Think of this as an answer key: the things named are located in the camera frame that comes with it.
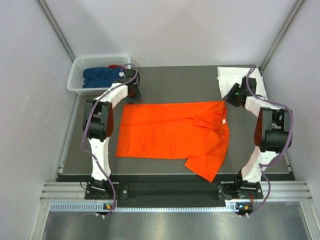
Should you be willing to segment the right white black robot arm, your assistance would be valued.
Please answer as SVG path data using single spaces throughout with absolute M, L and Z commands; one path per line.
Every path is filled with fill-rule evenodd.
M 293 112 L 285 105 L 256 94 L 255 78 L 244 76 L 235 83 L 223 100 L 234 107 L 243 107 L 257 117 L 254 132 L 255 148 L 247 164 L 239 171 L 233 192 L 245 198 L 252 186 L 260 182 L 264 170 L 279 160 L 292 144 Z

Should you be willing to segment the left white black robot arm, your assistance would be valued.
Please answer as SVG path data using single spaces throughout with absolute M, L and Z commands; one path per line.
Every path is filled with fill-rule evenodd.
M 128 104 L 142 101 L 139 90 L 140 74 L 134 69 L 122 68 L 119 78 L 102 95 L 88 99 L 84 105 L 82 128 L 83 139 L 88 139 L 92 158 L 93 182 L 99 182 L 96 192 L 102 198 L 109 198 L 114 187 L 107 180 L 111 176 L 109 165 L 109 141 L 114 131 L 114 108 L 123 99 Z

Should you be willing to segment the orange t-shirt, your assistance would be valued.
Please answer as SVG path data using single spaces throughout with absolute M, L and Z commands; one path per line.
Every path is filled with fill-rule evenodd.
M 212 182 L 228 151 L 224 101 L 124 105 L 117 157 L 185 159 L 185 167 Z

